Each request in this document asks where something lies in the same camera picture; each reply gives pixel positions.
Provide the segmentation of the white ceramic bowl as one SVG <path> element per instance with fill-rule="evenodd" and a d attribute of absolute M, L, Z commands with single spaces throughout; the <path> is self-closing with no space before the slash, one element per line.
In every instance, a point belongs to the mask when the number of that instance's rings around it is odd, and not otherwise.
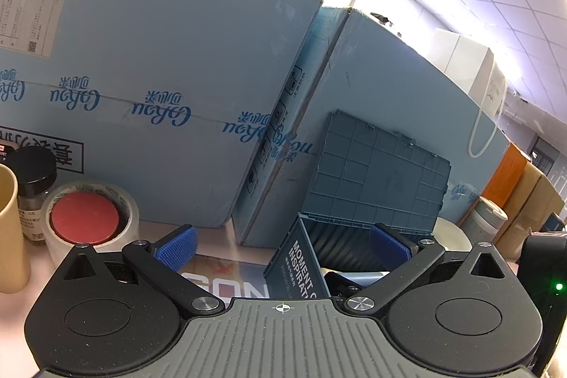
<path fill-rule="evenodd" d="M 466 234 L 458 226 L 441 217 L 436 219 L 432 236 L 447 251 L 470 251 L 472 249 Z"/>

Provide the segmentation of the red printed desk mat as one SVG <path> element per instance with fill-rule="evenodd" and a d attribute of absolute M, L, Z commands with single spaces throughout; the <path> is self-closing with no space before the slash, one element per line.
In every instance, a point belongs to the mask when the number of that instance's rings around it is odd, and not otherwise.
<path fill-rule="evenodd" d="M 261 264 L 196 255 L 180 274 L 228 305 L 234 298 L 268 298 L 264 269 Z"/>

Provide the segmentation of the clear tape roll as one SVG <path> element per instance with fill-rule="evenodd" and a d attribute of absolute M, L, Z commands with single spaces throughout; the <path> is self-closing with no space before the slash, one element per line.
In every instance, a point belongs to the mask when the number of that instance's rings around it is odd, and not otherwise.
<path fill-rule="evenodd" d="M 40 209 L 45 243 L 55 265 L 77 244 L 99 252 L 120 251 L 139 238 L 139 208 L 123 189 L 73 181 L 50 193 Z"/>

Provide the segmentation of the dark blue plastic storage box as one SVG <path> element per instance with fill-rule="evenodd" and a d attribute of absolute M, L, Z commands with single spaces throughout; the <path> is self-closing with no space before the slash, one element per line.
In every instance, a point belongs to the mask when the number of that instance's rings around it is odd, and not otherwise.
<path fill-rule="evenodd" d="M 367 286 L 389 271 L 370 244 L 383 224 L 418 244 L 432 237 L 447 192 L 448 160 L 342 111 L 329 116 L 305 200 L 264 279 L 274 298 L 333 294 L 324 272 Z"/>

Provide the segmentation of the grey lidded container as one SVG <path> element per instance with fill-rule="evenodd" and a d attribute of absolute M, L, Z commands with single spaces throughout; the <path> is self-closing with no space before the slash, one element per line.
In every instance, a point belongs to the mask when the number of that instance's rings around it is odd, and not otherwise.
<path fill-rule="evenodd" d="M 460 225 L 460 229 L 471 245 L 479 242 L 491 243 L 508 219 L 509 217 L 499 205 L 490 199 L 479 197 Z"/>

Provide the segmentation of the orange box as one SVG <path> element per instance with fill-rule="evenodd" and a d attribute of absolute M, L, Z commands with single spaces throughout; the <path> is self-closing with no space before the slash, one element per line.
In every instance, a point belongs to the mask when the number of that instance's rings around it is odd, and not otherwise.
<path fill-rule="evenodd" d="M 510 142 L 500 164 L 482 191 L 482 196 L 503 208 L 528 163 L 529 157 Z"/>

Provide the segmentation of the beige paper cup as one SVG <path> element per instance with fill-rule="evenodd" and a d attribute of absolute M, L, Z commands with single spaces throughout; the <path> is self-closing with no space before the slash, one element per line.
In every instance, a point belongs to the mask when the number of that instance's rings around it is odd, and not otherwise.
<path fill-rule="evenodd" d="M 0 171 L 0 291 L 20 292 L 31 275 L 17 204 L 17 180 L 6 165 Z"/>

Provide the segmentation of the black device with green light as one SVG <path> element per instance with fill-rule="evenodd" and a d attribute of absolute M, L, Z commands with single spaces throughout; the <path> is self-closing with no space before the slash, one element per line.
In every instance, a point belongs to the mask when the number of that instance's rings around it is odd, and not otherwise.
<path fill-rule="evenodd" d="M 543 323 L 532 373 L 540 377 L 554 356 L 566 321 L 566 233 L 535 232 L 525 239 L 517 277 Z"/>

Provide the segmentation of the brown cardboard box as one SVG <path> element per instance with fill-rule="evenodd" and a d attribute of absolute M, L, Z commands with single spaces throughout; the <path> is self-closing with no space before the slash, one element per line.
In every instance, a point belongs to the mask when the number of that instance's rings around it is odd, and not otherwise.
<path fill-rule="evenodd" d="M 493 244 L 503 258 L 516 261 L 525 238 L 539 231 L 552 213 L 559 214 L 563 206 L 564 199 L 549 179 L 528 163 L 504 205 L 509 219 L 498 230 Z"/>

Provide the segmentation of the dark lidded glass jar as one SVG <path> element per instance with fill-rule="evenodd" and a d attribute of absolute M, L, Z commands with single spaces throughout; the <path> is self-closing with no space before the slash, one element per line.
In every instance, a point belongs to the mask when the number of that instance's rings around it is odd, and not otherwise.
<path fill-rule="evenodd" d="M 25 146 L 10 153 L 6 165 L 17 179 L 19 219 L 25 238 L 43 244 L 41 209 L 58 176 L 53 153 L 40 146 Z"/>

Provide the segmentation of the right light blue carton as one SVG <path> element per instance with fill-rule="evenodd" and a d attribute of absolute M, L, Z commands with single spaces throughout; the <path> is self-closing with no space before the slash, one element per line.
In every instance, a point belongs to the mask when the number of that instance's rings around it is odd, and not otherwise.
<path fill-rule="evenodd" d="M 492 178 L 509 140 L 498 129 L 484 154 L 467 145 L 479 107 L 437 67 L 362 12 L 323 8 L 292 68 L 232 212 L 235 236 L 275 248 L 305 200 L 329 116 L 342 111 L 402 134 L 449 161 L 438 217 L 459 222 Z M 482 117 L 475 149 L 493 123 Z"/>

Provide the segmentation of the light blue carton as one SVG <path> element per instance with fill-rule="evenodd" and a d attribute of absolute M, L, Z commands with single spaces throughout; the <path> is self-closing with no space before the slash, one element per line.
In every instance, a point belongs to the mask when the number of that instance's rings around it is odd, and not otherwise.
<path fill-rule="evenodd" d="M 323 8 L 292 68 L 232 212 L 235 236 L 275 248 L 305 200 L 329 116 L 342 111 L 402 134 L 449 161 L 438 217 L 459 222 L 492 178 L 509 140 L 498 129 L 484 154 L 467 145 L 479 107 L 437 67 L 362 12 Z M 482 117 L 475 149 L 493 123 Z"/>
<path fill-rule="evenodd" d="M 224 225 L 320 0 L 1 0 L 1 136 Z"/>

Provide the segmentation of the left light blue carton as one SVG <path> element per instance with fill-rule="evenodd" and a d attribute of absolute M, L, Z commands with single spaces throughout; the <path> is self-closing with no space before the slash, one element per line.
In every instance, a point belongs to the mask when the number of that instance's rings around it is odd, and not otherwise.
<path fill-rule="evenodd" d="M 1 136 L 224 225 L 320 0 L 1 0 Z"/>

